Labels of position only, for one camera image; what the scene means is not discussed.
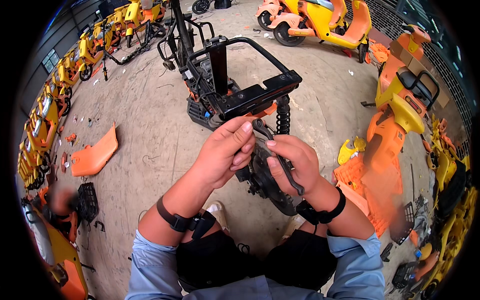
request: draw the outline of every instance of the finger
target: finger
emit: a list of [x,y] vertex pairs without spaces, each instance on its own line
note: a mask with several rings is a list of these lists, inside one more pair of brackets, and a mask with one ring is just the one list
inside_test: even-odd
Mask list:
[[244,168],[244,167],[248,166],[251,158],[252,158],[251,156],[248,156],[245,160],[243,160],[237,166],[230,166],[230,170],[231,171],[237,171],[237,170],[240,170],[241,168]]
[[278,161],[277,157],[270,156],[267,157],[267,164],[268,168],[270,169],[270,173],[272,174],[272,177],[275,179],[276,183],[278,184],[278,187],[285,193],[289,195],[295,195],[297,190],[293,188],[293,186],[290,184],[290,181],[288,181],[288,178],[283,171],[280,162]]
[[266,141],[265,144],[270,151],[290,160],[295,168],[307,169],[311,164],[302,148],[277,141]]
[[240,148],[242,148],[253,135],[253,127],[251,121],[245,121],[240,128],[233,134],[230,134],[223,142],[227,156],[234,155]]
[[256,117],[236,117],[236,118],[233,118],[230,121],[226,122],[225,124],[223,124],[219,128],[217,128],[217,130],[215,130],[214,132],[219,131],[219,133],[221,133],[223,136],[227,137],[227,136],[229,136],[228,133],[234,133],[245,122],[250,122],[251,123],[255,119],[256,119]]
[[318,160],[317,152],[315,151],[315,149],[313,149],[306,142],[302,141],[301,139],[299,139],[294,135],[277,134],[277,135],[274,135],[273,139],[277,142],[284,142],[284,143],[292,144],[294,146],[301,148],[305,152],[305,154],[308,156],[308,159],[310,161]]
[[252,134],[248,142],[245,145],[243,145],[243,147],[241,148],[241,151],[243,153],[248,153],[250,155],[250,153],[252,153],[253,151],[253,147],[255,146],[255,142],[256,142],[255,134]]
[[232,165],[238,166],[242,161],[249,158],[250,155],[251,155],[251,152],[250,153],[238,152],[233,157]]

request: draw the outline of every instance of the wrist strap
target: wrist strap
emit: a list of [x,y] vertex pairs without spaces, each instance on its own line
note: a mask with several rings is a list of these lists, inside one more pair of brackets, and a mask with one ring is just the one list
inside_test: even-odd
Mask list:
[[192,234],[192,239],[199,239],[201,238],[207,231],[212,228],[213,224],[215,224],[215,217],[205,211],[202,215],[201,213],[197,213],[191,218],[184,218],[177,214],[172,215],[169,213],[166,208],[163,206],[163,196],[156,203],[156,210],[160,214],[160,216],[170,224],[170,228],[178,232],[185,232],[188,230],[194,231]]
[[317,212],[310,205],[310,203],[308,203],[306,200],[303,200],[295,208],[297,213],[313,225],[317,225],[318,223],[327,224],[332,222],[335,217],[342,213],[343,209],[345,208],[345,203],[347,202],[342,190],[337,186],[335,188],[340,194],[340,199],[337,206],[331,212],[327,212],[326,210]]

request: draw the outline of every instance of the brake lever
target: brake lever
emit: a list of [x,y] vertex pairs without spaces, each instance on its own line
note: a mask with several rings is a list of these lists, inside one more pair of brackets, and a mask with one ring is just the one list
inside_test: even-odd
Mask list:
[[[262,119],[258,118],[253,120],[252,126],[253,126],[253,129],[255,129],[257,132],[266,136],[269,141],[274,140],[273,135],[268,130],[268,128],[264,125],[264,122],[262,121]],[[285,172],[285,175],[287,176],[288,181],[297,190],[298,195],[302,196],[305,193],[305,189],[301,185],[296,183],[295,180],[293,180],[292,174],[290,173],[290,167],[288,166],[287,161],[278,154],[276,156],[278,157],[278,161],[280,162],[280,165],[282,166],[282,169]]]

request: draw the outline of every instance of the plastic basket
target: plastic basket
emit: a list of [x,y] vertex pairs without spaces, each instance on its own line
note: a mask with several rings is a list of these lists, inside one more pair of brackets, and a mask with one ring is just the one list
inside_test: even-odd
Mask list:
[[87,182],[80,185],[78,196],[80,197],[78,214],[82,219],[90,223],[98,215],[98,201],[93,183]]
[[407,205],[405,205],[403,215],[400,211],[394,222],[392,222],[390,226],[390,238],[398,245],[401,245],[412,231],[415,224],[414,219],[413,204],[412,202],[408,202]]
[[392,283],[395,288],[404,288],[410,281],[410,277],[413,274],[413,270],[417,266],[418,262],[410,262],[401,264],[393,276]]

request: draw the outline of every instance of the cardboard box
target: cardboard box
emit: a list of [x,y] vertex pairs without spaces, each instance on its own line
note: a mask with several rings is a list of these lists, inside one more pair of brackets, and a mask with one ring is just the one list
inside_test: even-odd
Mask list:
[[[413,57],[408,50],[403,48],[397,40],[392,41],[392,43],[390,44],[390,54],[401,60],[415,75],[418,75],[423,70],[428,71],[427,68],[425,68],[422,63],[420,63],[415,57]],[[432,95],[435,95],[435,93],[437,92],[437,87],[432,82],[432,80],[426,75],[424,75],[422,76],[421,81],[429,89]],[[447,96],[447,94],[443,91],[441,87],[440,94],[438,95],[436,101],[442,106],[442,108],[444,108],[447,105],[448,101],[450,101],[450,98]]]

